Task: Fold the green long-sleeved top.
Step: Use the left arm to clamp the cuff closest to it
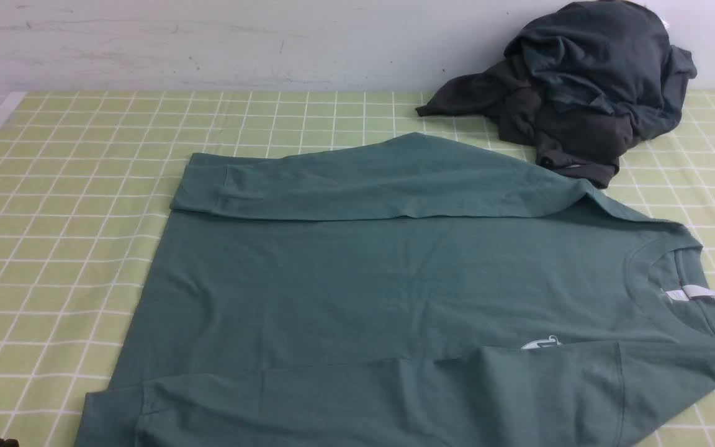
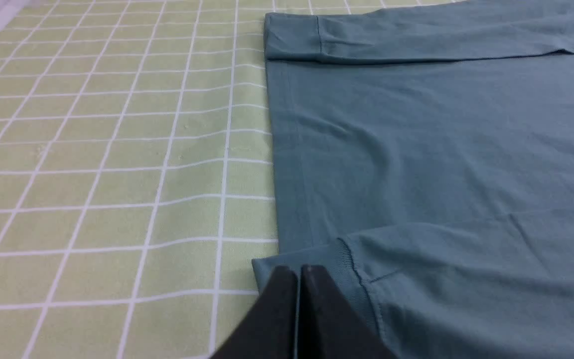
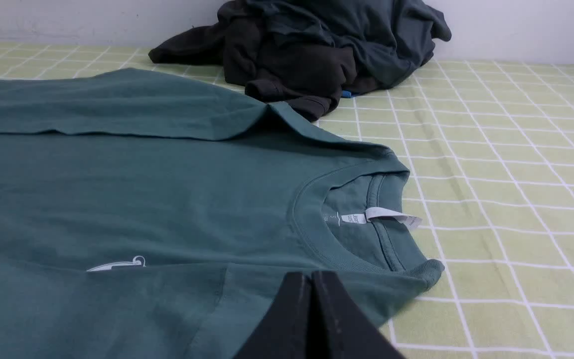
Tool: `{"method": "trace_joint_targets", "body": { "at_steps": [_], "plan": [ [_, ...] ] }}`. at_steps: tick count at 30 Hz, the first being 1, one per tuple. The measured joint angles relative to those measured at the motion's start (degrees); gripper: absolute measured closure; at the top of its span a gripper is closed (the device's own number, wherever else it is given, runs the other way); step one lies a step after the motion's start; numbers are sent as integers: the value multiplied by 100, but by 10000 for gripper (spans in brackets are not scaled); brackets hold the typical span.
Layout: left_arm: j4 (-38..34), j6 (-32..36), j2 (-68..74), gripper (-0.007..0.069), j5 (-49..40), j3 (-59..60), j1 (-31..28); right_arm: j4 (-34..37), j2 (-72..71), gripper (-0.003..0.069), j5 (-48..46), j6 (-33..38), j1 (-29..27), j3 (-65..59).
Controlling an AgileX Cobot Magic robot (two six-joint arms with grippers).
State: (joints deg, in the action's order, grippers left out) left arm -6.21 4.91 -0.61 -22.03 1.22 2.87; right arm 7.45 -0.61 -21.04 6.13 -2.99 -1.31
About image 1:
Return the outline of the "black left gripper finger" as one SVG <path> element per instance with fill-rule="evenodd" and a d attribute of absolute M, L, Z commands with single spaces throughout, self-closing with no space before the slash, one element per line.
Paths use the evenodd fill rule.
<path fill-rule="evenodd" d="M 19 447 L 20 442 L 12 438 L 0 438 L 0 447 Z"/>

